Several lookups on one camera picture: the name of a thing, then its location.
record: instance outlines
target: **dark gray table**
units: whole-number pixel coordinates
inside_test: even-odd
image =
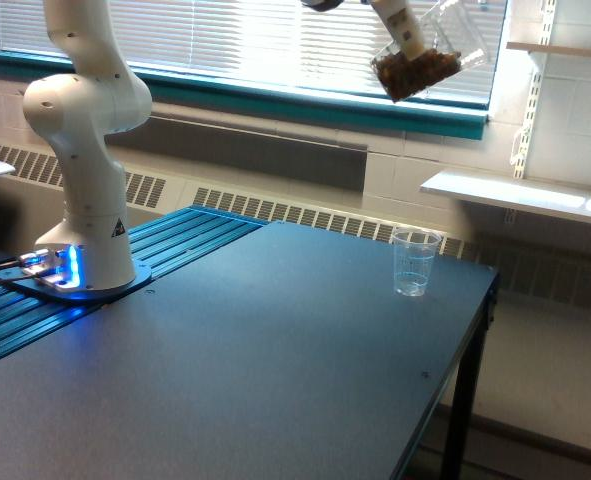
[[[0,360],[0,479],[397,478],[463,356],[456,478],[494,271],[273,224]]]

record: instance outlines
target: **table leg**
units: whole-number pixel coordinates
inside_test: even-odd
[[[482,363],[486,331],[491,322],[493,305],[494,294],[491,291],[485,301],[484,309],[481,312],[482,318],[473,338],[459,362],[440,480],[459,480],[464,449],[466,448],[466,434],[473,413],[477,377]]]

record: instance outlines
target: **shelf bracket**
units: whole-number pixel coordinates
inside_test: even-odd
[[[542,30],[539,38],[540,45],[550,44],[556,7],[557,0],[542,0]],[[547,60],[548,56],[543,55],[537,64],[537,68],[533,67],[528,99],[526,100],[524,121],[522,123],[522,128],[518,130],[513,142],[510,163],[513,166],[513,178],[517,180],[523,179],[526,173],[526,161],[528,160],[528,152],[533,137],[533,128],[535,126],[535,118],[537,116],[537,107],[539,106],[539,97],[542,91]],[[504,223],[512,225],[515,223],[516,215],[517,212],[510,209],[507,210],[504,216]]]

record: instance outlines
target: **brown granular material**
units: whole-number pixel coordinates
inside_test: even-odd
[[[426,50],[413,61],[403,52],[387,55],[373,61],[380,83],[398,102],[455,75],[461,70],[460,53],[440,53],[434,48]]]

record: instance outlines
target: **blue led light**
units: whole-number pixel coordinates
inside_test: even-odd
[[[77,255],[77,248],[74,245],[68,247],[68,260],[70,270],[70,281],[71,287],[79,287],[81,283],[79,275],[79,260]]]

